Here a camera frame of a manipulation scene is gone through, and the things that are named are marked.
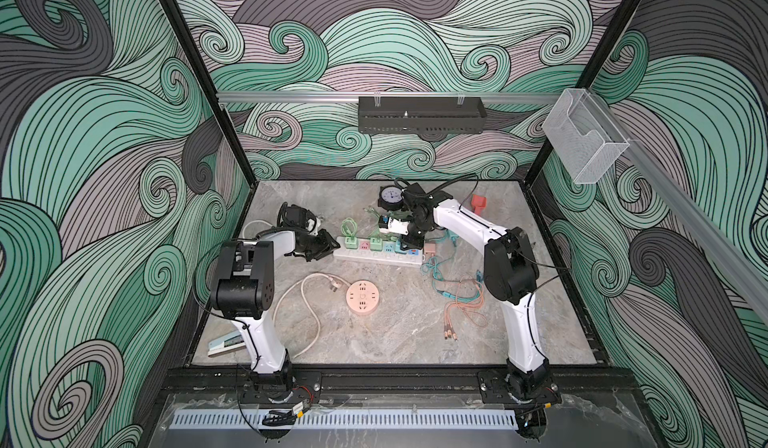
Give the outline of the white power strip coloured sockets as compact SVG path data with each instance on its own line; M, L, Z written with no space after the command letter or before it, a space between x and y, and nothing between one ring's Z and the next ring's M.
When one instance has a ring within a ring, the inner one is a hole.
M296 235L317 235L320 229L322 228L316 229L314 231L308 231L305 228L276 225L270 226L266 220L258 219L247 222L244 228L241 230L241 235L242 239L244 239L247 243L255 243L256 241L273 241L275 244L275 252L277 253L277 257L296 257ZM336 250L327 257L333 257L334 259L342 261L353 261L366 264L416 268L420 267L426 260L422 250L403 250L403 253L390 253L385 252L384 250L372 251L369 246L369 238L359 238L359 247L357 249L350 250L344 246L343 236L336 239L340 243L340 246L336 247Z

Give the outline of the teal charger plug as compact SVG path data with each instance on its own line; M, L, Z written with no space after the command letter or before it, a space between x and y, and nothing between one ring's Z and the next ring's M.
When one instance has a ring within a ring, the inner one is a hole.
M403 253L399 241L384 241L383 250L390 253Z

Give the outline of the pink round socket with cable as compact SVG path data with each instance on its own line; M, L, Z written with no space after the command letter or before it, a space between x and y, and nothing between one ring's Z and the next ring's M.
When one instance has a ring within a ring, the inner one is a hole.
M286 302L286 298L294 291L299 293L300 299L304 305L304 308L308 312L310 319L314 322L315 332L313 338L309 344L294 354L294 357L298 358L310 351L315 344L319 341L323 324L317 311L309 301L307 295L307 285L311 280L324 279L329 283L329 288L332 292L336 292L340 289L344 289L344 300L348 310L356 316L367 316L375 312L381 303L381 293L377 285L368 280L357 280L349 282L343 277L331 274L327 272L313 272L305 275L299 281L296 281L290 287L288 287L282 295L278 298L274 309L272 310L271 318L277 323L281 308Z

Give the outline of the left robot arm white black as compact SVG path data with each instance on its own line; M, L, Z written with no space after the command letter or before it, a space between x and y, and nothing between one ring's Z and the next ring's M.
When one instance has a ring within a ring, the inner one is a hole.
M276 224L253 239L232 239L220 247L211 307L238 329L258 375L284 375L290 355L280 341L270 309L274 302L275 262L282 257L320 260L340 248L310 210L285 202Z

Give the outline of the pink charger plug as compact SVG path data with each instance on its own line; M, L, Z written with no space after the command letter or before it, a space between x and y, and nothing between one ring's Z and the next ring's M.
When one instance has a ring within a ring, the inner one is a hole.
M437 245L434 242L425 242L423 246L425 258L431 258L437 254Z

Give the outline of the light green charger plug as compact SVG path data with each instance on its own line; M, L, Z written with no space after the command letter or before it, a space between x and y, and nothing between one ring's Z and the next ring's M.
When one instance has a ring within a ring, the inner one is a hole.
M341 233L344 237L344 246L347 249L354 250L359 247L358 224L351 218L345 218L340 225Z

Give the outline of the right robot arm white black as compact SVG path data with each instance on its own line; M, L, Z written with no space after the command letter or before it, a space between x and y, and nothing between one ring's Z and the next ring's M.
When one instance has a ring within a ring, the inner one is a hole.
M507 367L513 396L528 399L547 383L549 360L539 345L535 291L539 264L529 237L519 227L484 219L447 193L445 182L432 190L397 178L404 220L390 218L386 228L401 237L405 249L422 248L428 232L446 229L483 255L486 290L501 303L508 338Z

